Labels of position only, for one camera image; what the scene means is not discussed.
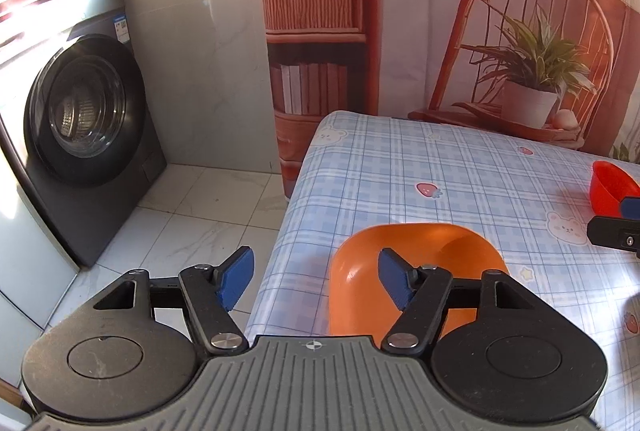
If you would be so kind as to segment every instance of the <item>potted plant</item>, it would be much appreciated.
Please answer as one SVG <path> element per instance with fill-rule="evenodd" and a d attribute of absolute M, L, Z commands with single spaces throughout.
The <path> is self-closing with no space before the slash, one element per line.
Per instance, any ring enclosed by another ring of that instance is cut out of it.
<path fill-rule="evenodd" d="M 502 80 L 501 117 L 541 128 L 556 100 L 565 92 L 577 96 L 582 90 L 595 93 L 589 69 L 580 62 L 584 49 L 553 30 L 546 14 L 536 7 L 533 31 L 522 21 L 502 14 L 508 27 L 500 27 L 509 46 L 465 46 L 483 54 L 472 64 L 485 64 L 478 80 Z"/>

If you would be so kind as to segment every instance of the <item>washing machine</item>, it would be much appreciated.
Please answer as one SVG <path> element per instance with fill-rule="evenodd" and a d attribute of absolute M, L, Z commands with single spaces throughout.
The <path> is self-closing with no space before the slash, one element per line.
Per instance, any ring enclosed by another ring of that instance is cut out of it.
<path fill-rule="evenodd" d="M 91 267 L 166 167 L 124 0 L 24 0 L 0 16 L 0 146 Z"/>

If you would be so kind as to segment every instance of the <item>white cabinet door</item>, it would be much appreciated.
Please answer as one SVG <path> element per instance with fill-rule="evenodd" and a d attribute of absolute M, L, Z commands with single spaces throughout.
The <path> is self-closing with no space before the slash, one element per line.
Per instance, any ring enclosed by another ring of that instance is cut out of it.
<path fill-rule="evenodd" d="M 20 365 L 42 330 L 0 294 L 0 379 L 20 384 Z"/>
<path fill-rule="evenodd" d="M 28 202 L 0 152 L 0 292 L 44 328 L 77 268 Z"/>

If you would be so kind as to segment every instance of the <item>gray ribbed plate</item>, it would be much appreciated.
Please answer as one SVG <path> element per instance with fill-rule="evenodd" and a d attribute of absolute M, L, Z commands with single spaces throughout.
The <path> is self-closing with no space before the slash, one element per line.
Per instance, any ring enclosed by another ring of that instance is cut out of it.
<path fill-rule="evenodd" d="M 40 417 L 31 431 L 91 426 Z M 164 408 L 100 431 L 594 431 L 586 418 L 509 427 L 465 413 L 418 361 L 378 351 L 368 337 L 261 337 L 250 351 L 210 360 Z"/>

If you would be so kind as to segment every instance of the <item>blue and white sticker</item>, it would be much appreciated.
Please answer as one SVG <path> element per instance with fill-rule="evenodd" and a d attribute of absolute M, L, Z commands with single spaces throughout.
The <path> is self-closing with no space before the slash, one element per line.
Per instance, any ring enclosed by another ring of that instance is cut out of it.
<path fill-rule="evenodd" d="M 121 15 L 113 18 L 113 26 L 116 28 L 116 37 L 121 43 L 129 42 L 129 27 L 127 27 L 127 17 Z"/>

